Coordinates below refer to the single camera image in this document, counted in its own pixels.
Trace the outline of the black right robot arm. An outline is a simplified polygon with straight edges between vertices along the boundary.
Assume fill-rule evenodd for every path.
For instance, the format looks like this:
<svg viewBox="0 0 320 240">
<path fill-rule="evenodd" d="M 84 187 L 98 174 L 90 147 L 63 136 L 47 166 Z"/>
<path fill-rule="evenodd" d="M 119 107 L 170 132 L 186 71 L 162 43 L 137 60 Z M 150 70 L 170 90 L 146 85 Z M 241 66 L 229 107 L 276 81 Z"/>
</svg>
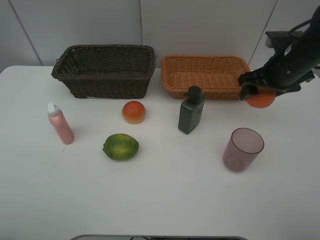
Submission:
<svg viewBox="0 0 320 240">
<path fill-rule="evenodd" d="M 261 67 L 239 76 L 239 98 L 244 101 L 258 95 L 258 88 L 281 96 L 301 90 L 301 83 L 315 78 L 313 69 L 320 64 L 320 8 L 311 19 L 289 31 L 267 31 L 265 45 L 274 55 Z"/>
</svg>

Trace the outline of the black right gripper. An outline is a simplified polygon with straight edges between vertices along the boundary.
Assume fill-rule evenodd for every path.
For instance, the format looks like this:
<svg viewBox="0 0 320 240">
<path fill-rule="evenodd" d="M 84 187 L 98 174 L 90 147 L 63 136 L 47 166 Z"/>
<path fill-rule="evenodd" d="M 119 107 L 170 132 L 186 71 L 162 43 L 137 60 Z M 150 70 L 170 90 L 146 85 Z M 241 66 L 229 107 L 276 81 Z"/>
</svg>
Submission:
<svg viewBox="0 0 320 240">
<path fill-rule="evenodd" d="M 271 58 L 263 67 L 242 74 L 238 78 L 241 90 L 239 99 L 246 101 L 259 94 L 258 87 L 275 91 L 275 97 L 301 90 L 301 83 L 309 82 L 315 77 L 313 56 L 290 54 Z"/>
</svg>

